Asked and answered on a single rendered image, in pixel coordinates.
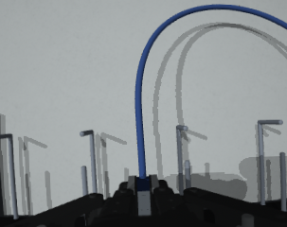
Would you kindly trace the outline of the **network cable plug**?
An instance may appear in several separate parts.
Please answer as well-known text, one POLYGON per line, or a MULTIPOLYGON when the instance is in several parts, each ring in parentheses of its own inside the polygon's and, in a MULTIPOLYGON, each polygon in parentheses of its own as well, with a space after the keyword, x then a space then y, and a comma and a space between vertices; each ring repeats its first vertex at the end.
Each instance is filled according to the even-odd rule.
POLYGON ((137 179, 138 215, 151 214, 150 182, 149 176, 146 179, 137 179))

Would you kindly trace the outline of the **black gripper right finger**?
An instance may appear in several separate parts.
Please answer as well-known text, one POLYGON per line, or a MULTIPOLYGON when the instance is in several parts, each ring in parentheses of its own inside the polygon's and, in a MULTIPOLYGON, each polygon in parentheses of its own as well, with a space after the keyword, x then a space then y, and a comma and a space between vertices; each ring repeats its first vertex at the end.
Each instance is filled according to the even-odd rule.
POLYGON ((191 187, 184 195, 174 194, 165 180, 149 175, 151 215, 204 220, 204 208, 211 210, 215 224, 224 227, 287 227, 287 212, 191 187), (197 217, 198 218, 197 218, 197 217))

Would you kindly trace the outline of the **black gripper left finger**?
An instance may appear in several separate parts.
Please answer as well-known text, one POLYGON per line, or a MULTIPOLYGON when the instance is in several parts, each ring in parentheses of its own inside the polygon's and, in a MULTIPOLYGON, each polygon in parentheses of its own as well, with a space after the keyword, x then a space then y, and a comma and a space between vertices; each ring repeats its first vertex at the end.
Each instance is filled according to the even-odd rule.
POLYGON ((118 189, 107 200, 100 193, 90 193, 4 227, 75 227, 75 220, 82 215, 88 226, 109 219, 138 216, 136 176, 129 176, 128 182, 120 183, 118 189))

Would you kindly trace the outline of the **blue patch cord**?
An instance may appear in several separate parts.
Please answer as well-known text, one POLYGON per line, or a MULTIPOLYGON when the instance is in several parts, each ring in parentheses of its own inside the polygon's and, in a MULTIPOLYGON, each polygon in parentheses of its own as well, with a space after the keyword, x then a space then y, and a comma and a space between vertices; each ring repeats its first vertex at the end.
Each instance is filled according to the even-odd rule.
POLYGON ((142 119, 142 80, 144 74, 144 68, 146 64, 146 60, 150 53, 153 43, 156 38, 160 35, 160 33, 170 24, 175 22, 176 20, 189 15, 194 12, 204 11, 204 10, 212 10, 212 9, 227 9, 227 10, 236 10, 241 12, 250 13, 266 20, 269 20, 279 26, 287 29, 287 23, 281 21, 280 19, 264 13, 259 10, 250 9, 241 6, 234 5, 205 5, 200 7, 195 7, 191 9, 186 9, 181 11, 172 17, 170 17, 167 21, 165 21, 151 36, 148 40, 143 53, 140 58, 140 62, 137 69, 136 81, 135 81, 135 123, 136 123, 136 138, 137 138, 137 152, 138 152, 138 167, 139 167, 139 179, 146 179, 146 161, 145 161, 145 147, 144 147, 144 132, 143 132, 143 119, 142 119))

